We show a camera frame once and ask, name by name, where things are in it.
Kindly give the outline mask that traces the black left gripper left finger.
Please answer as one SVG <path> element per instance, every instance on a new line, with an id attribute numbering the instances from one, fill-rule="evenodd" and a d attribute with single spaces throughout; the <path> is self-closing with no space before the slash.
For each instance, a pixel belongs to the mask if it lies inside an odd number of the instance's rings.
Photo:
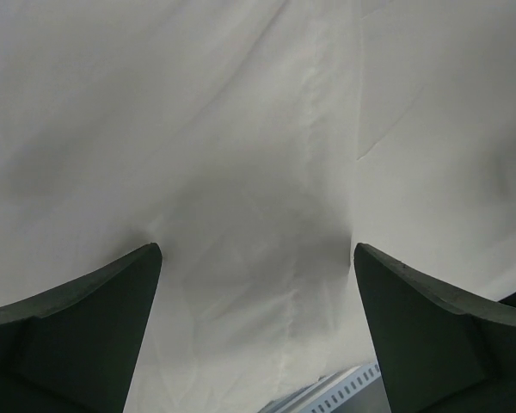
<path id="1" fill-rule="evenodd" d="M 121 412 L 162 267 L 148 243 L 0 307 L 0 412 Z"/>

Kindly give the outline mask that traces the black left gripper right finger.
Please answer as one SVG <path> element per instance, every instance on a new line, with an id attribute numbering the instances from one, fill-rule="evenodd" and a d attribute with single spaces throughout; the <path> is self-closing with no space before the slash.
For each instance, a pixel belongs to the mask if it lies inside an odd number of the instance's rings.
<path id="1" fill-rule="evenodd" d="M 485 299 L 370 244 L 353 264 L 394 412 L 516 412 L 516 292 Z"/>

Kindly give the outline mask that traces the white pillowcase with blue ruffle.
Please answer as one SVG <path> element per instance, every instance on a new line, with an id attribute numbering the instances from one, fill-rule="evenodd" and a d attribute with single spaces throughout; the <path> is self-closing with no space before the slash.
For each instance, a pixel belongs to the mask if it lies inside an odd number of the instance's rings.
<path id="1" fill-rule="evenodd" d="M 129 412 L 371 360 L 369 243 L 516 291 L 516 1 L 0 1 L 0 306 L 145 243 Z"/>

